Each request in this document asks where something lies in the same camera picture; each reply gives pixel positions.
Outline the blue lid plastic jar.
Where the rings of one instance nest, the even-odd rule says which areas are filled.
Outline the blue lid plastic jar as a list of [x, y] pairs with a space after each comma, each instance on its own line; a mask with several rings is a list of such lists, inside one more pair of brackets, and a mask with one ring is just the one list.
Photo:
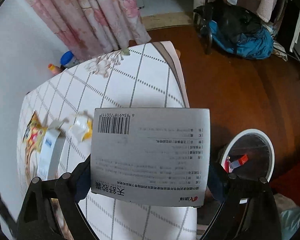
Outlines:
[[71, 68], [79, 64], [79, 60], [71, 51], [65, 52], [60, 59], [61, 66]]

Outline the white round trash bin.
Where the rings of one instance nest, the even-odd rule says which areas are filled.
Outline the white round trash bin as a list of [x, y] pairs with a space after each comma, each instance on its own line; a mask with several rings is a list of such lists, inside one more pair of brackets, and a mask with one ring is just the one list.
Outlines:
[[229, 169], [241, 179], [270, 181], [275, 165], [275, 151], [269, 137], [259, 129], [246, 129], [238, 133], [218, 154], [218, 162], [224, 168], [227, 156], [247, 154], [249, 160], [236, 169]]

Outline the red cola can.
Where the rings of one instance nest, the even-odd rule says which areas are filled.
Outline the red cola can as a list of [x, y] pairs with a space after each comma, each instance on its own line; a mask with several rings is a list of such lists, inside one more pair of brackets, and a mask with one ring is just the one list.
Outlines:
[[230, 159], [230, 157], [227, 156], [224, 161], [224, 169], [225, 169], [226, 173], [229, 173], [229, 159]]

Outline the pink floral curtain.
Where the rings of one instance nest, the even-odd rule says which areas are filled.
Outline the pink floral curtain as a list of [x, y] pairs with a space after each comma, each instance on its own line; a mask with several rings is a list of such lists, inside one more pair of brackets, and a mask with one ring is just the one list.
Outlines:
[[136, 0], [25, 0], [79, 60], [150, 41]]

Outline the orange cap bottle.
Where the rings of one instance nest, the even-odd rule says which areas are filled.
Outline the orange cap bottle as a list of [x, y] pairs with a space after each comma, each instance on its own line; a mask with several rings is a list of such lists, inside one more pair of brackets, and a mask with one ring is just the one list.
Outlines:
[[61, 72], [62, 72], [62, 69], [61, 68], [59, 68], [59, 67], [57, 67], [57, 66], [55, 66], [54, 64], [49, 64], [48, 65], [48, 70], [53, 74], [53, 75], [58, 75], [58, 74], [60, 74]]

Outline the blue white milk carton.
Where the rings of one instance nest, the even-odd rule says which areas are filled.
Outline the blue white milk carton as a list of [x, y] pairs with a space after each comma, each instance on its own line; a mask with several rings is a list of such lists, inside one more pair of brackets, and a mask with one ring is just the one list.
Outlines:
[[241, 156], [234, 156], [229, 159], [229, 168], [231, 170], [236, 169], [240, 166], [243, 166], [249, 160], [248, 155], [244, 154]]

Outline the white blue slim box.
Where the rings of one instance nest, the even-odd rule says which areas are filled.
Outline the white blue slim box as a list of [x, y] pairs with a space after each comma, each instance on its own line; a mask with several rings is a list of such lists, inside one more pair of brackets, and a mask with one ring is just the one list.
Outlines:
[[63, 150], [65, 136], [62, 135], [63, 121], [54, 120], [47, 128], [39, 155], [37, 176], [41, 180], [55, 179]]

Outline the colourful snack wrapper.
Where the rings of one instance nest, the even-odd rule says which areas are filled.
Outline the colourful snack wrapper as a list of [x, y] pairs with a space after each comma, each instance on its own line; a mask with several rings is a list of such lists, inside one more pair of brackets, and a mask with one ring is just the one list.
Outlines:
[[23, 143], [25, 144], [26, 154], [30, 154], [33, 151], [41, 151], [43, 139], [46, 132], [47, 127], [42, 125], [37, 112], [34, 111], [23, 137]]

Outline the green white medicine box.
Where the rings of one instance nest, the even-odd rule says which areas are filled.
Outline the green white medicine box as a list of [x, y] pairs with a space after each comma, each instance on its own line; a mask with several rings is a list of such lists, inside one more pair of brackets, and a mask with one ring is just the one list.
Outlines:
[[204, 204], [210, 111], [202, 108], [97, 108], [91, 191], [164, 207]]

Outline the light blue bed sheet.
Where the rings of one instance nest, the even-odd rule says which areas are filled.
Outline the light blue bed sheet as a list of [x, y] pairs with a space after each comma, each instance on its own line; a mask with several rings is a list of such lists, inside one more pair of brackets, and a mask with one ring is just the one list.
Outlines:
[[300, 229], [300, 207], [294, 207], [279, 214], [282, 239], [292, 239]]

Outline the white yellow wrapper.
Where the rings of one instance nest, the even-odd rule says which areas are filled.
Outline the white yellow wrapper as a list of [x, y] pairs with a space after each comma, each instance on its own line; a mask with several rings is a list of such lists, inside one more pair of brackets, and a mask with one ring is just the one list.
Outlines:
[[92, 137], [93, 118], [87, 112], [72, 114], [66, 118], [64, 129], [70, 139], [76, 143], [81, 143]]

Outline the white checked floral tablecloth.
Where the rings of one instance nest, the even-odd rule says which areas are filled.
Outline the white checked floral tablecloth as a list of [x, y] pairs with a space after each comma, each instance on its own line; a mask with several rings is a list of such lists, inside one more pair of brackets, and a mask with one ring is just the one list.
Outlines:
[[[167, 55], [157, 43], [133, 46], [85, 61], [63, 71], [25, 95], [17, 135], [20, 190], [26, 193], [37, 174], [39, 153], [23, 140], [33, 114], [44, 125], [64, 121], [66, 131], [79, 113], [106, 107], [188, 107], [180, 62], [171, 42]], [[156, 207], [88, 194], [79, 206], [100, 239], [195, 239], [197, 210]]]

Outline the blue black clothes pile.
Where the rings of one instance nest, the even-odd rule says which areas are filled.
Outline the blue black clothes pile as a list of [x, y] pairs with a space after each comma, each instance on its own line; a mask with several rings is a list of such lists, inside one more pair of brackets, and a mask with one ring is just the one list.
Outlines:
[[215, 43], [226, 53], [249, 60], [264, 60], [272, 54], [273, 38], [253, 12], [215, 0], [193, 13], [196, 31], [207, 40], [207, 53]]

